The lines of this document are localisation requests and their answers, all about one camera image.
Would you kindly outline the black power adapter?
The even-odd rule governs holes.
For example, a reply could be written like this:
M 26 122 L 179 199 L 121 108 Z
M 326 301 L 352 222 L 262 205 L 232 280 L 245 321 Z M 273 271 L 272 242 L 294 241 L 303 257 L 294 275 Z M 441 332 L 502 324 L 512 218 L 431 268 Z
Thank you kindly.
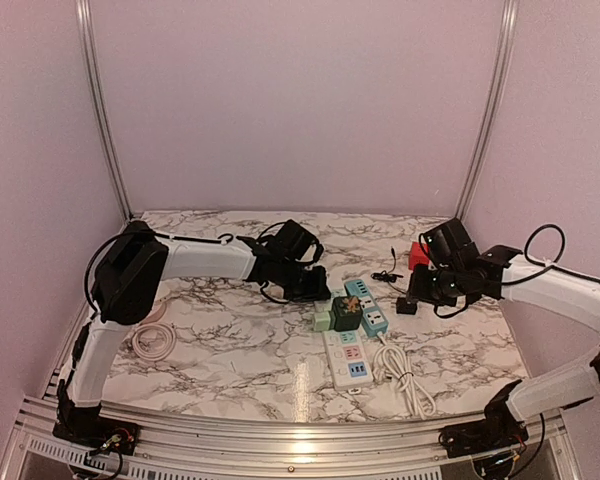
M 395 309 L 399 315 L 415 315 L 418 310 L 418 302 L 406 296 L 398 297 Z

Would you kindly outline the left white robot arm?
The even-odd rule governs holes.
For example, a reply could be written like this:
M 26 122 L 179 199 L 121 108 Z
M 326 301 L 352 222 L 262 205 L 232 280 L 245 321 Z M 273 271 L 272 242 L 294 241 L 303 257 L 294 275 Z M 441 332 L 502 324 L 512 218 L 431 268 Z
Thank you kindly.
M 153 308 L 162 281 L 220 278 L 276 285 L 283 303 L 327 300 L 331 292 L 319 260 L 324 247 L 294 220 L 278 222 L 259 236 L 223 234 L 216 239 L 161 233 L 133 221 L 99 247 L 83 278 L 92 314 L 64 365 L 58 397 L 75 406 L 66 426 L 86 445 L 105 438 L 106 423 L 89 408 L 100 405 L 119 345 Z

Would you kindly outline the white long power strip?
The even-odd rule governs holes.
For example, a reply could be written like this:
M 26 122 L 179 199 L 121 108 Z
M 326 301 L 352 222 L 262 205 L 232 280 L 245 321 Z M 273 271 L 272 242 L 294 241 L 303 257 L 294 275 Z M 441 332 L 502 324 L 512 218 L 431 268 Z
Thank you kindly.
M 331 311 L 333 299 L 339 296 L 350 295 L 345 290 L 333 291 L 329 300 L 314 303 L 314 314 Z M 360 326 L 355 331 L 337 332 L 332 329 L 316 332 L 321 335 L 324 344 L 334 389 L 351 395 L 359 394 L 363 388 L 370 387 L 374 382 Z

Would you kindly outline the dark green cube adapter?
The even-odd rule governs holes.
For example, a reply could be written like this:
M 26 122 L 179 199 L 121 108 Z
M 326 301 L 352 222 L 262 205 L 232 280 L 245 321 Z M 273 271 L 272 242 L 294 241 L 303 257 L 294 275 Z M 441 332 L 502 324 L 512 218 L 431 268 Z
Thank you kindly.
M 339 296 L 332 301 L 332 329 L 337 332 L 355 331 L 362 321 L 363 311 L 357 296 Z

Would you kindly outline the teal power strip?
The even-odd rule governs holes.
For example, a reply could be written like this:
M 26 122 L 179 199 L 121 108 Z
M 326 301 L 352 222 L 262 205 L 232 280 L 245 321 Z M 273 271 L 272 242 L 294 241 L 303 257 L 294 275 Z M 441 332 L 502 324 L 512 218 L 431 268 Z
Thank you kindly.
M 379 333 L 388 331 L 389 322 L 377 304 L 369 287 L 361 279 L 349 280 L 345 290 L 350 296 L 356 296 L 362 308 L 362 328 L 369 338 L 377 337 Z

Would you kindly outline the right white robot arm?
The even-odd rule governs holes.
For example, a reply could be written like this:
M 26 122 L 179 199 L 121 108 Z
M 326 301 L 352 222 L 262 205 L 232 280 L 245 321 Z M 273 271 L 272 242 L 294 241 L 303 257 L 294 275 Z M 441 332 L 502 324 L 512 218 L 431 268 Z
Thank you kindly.
M 415 266 L 409 296 L 434 308 L 466 306 L 483 297 L 519 302 L 574 320 L 600 335 L 600 279 L 527 258 L 497 245 L 483 254 L 452 254 L 435 267 Z M 516 423 L 600 396 L 600 347 L 548 373 L 501 389 L 485 406 L 475 438 L 495 448 Z

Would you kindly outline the red cube socket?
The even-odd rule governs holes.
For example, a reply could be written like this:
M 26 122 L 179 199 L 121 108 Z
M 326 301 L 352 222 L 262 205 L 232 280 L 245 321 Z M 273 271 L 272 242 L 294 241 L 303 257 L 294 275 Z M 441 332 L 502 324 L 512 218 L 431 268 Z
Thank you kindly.
M 430 259 L 428 255 L 428 247 L 421 245 L 419 242 L 413 242 L 411 244 L 408 267 L 410 271 L 414 271 L 418 265 L 424 265 L 428 267 Z

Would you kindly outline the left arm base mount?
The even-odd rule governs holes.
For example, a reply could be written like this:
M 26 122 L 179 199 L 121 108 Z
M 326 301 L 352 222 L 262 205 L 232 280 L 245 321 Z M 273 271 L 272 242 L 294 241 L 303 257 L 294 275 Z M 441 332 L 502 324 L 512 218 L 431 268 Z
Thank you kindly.
M 105 450 L 117 447 L 123 455 L 135 451 L 139 426 L 132 422 L 100 415 L 101 406 L 76 407 L 64 393 L 58 395 L 57 418 L 52 434 L 55 438 Z

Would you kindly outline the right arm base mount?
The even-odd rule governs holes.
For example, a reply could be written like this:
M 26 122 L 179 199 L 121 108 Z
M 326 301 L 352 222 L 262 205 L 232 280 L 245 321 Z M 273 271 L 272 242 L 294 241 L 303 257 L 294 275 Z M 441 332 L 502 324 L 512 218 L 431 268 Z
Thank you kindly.
M 528 440 L 523 422 L 516 420 L 506 406 L 510 393 L 520 383 L 521 380 L 516 380 L 500 389 L 486 404 L 483 419 L 440 430 L 438 442 L 449 458 L 489 452 Z

